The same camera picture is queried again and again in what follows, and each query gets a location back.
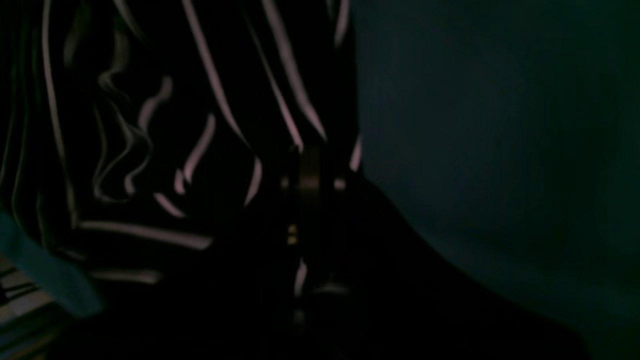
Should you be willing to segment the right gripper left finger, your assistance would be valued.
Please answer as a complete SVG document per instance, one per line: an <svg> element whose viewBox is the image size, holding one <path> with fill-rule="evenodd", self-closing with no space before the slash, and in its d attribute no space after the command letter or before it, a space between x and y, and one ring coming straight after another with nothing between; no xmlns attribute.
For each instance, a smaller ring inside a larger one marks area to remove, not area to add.
<svg viewBox="0 0 640 360"><path fill-rule="evenodd" d="M298 146L215 244L215 358L308 360L306 264L294 207Z"/></svg>

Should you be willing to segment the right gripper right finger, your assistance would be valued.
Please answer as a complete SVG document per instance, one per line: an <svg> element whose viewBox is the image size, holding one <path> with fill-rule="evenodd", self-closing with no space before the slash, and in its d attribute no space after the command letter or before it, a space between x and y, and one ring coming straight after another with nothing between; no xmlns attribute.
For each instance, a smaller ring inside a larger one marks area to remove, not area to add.
<svg viewBox="0 0 640 360"><path fill-rule="evenodd" d="M356 173L310 177L317 291L348 291L361 360L589 360L573 330L496 294L447 262Z"/></svg>

